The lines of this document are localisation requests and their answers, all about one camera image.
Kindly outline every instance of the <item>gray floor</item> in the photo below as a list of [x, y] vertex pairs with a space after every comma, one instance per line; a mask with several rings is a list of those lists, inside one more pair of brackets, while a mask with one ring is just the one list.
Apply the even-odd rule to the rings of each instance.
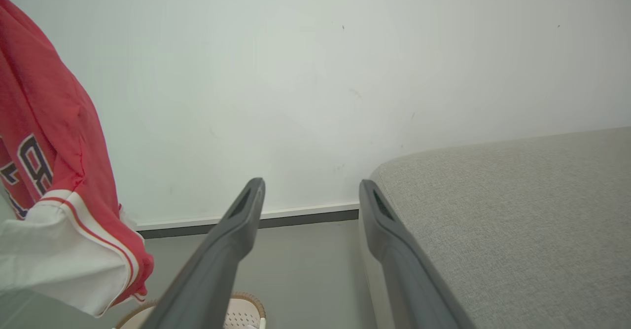
[[[239, 266], [235, 291], [261, 300], [270, 329], [374, 329], [357, 225], [350, 220], [259, 230], [254, 250]], [[202, 239], [191, 235], [146, 241], [155, 257], [147, 282], [149, 299], [164, 293]], [[0, 329], [111, 329], [136, 306], [121, 304], [96, 320], [41, 295], [19, 296], [19, 301], [0, 297], [0, 308], [7, 309], [2, 303], [14, 304], [11, 312], [2, 310]]]

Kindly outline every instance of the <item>white wall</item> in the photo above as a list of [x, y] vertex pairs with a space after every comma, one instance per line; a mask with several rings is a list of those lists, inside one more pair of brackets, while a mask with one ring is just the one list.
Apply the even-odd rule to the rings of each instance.
[[349, 202], [424, 149], [631, 125], [631, 0], [13, 0], [140, 222]]

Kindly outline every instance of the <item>white fabric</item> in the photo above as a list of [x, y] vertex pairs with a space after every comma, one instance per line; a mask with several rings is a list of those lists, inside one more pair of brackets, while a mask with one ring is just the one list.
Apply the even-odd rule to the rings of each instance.
[[120, 251], [85, 234], [78, 221], [115, 243], [111, 235], [99, 234], [102, 228], [78, 194], [55, 190], [43, 198], [51, 196], [71, 200], [79, 220], [58, 201], [36, 203], [24, 220], [5, 220], [0, 225], [0, 291], [30, 288], [98, 317], [135, 277], [137, 266], [132, 269]]

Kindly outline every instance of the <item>gray upholstery fabric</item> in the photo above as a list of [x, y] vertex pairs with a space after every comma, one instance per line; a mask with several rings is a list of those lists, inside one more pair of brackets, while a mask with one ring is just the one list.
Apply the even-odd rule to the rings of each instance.
[[631, 327], [631, 127], [426, 151], [372, 178], [477, 327]]

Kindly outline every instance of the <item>clothing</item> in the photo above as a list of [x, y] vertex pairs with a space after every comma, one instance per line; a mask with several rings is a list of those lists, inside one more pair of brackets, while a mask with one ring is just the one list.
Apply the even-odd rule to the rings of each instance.
[[0, 0], [0, 290], [32, 288], [99, 316], [143, 300], [153, 257], [121, 221], [97, 111], [37, 25]]

